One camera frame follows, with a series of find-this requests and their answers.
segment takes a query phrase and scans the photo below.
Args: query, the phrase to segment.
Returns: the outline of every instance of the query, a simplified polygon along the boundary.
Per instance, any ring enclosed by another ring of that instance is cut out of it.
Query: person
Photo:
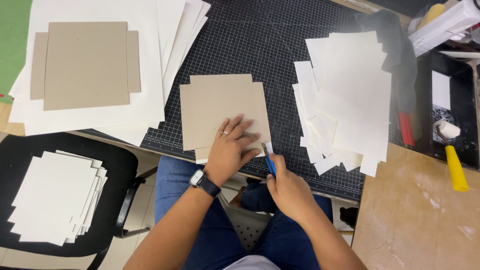
[[[260,134],[242,136],[253,121],[241,120],[241,114],[232,121],[225,119],[202,170],[217,187],[260,153],[259,149],[242,152]],[[269,174],[266,185],[247,187],[241,199],[249,210],[275,211],[247,253],[219,200],[189,184],[198,165],[162,156],[156,182],[156,225],[123,269],[366,269],[333,226],[331,200],[314,196],[301,177],[286,169],[282,156],[271,154],[270,158],[276,178]]]

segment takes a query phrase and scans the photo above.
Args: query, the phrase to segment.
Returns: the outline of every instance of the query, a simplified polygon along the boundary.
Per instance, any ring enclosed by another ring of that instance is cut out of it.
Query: tile floor
[[[160,156],[151,152],[126,147],[132,151],[139,160],[138,173],[141,174],[158,165]],[[125,228],[136,230],[153,227],[155,206],[155,175],[149,177],[142,184],[130,209]],[[222,188],[226,199],[230,201],[242,185],[246,184],[246,177],[236,175],[234,181],[229,181],[227,187]],[[345,223],[340,221],[340,207],[351,207],[351,204],[342,201],[332,201],[334,209],[334,225],[339,230],[351,230]],[[100,266],[100,270],[121,270],[130,255],[142,242],[147,233],[132,236],[125,239],[113,238],[110,249]],[[344,235],[345,240],[351,244],[352,236]],[[19,267],[27,269],[86,269],[95,255],[80,258],[60,258],[53,256],[38,255],[24,251],[5,249],[0,247],[0,266]]]

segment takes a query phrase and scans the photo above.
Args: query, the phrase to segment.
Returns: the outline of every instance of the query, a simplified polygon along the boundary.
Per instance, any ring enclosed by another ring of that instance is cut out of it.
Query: wristwatch
[[[190,184],[193,187],[199,187],[210,194],[213,198],[216,198],[222,191],[217,185],[208,180],[204,171],[196,170],[190,177]]]

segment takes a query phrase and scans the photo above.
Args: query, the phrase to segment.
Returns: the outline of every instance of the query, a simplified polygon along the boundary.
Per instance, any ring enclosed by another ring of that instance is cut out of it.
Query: white roller
[[[460,135],[460,128],[450,124],[447,121],[440,120],[433,124],[433,131],[437,132],[437,125],[440,125],[440,132],[448,139],[455,138]]]

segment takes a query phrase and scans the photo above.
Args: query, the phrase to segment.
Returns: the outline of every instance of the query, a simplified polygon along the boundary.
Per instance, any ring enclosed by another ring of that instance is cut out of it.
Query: blue jeans
[[[155,223],[187,190],[190,176],[201,168],[175,158],[160,158],[155,189]],[[332,201],[317,195],[314,197],[333,222]],[[243,249],[232,223],[216,198],[205,215],[183,269],[223,269],[250,254],[265,256],[283,270],[320,268],[307,234],[298,223],[277,209],[265,184],[249,184],[243,191],[241,206],[251,211],[275,213],[252,252],[247,253]]]

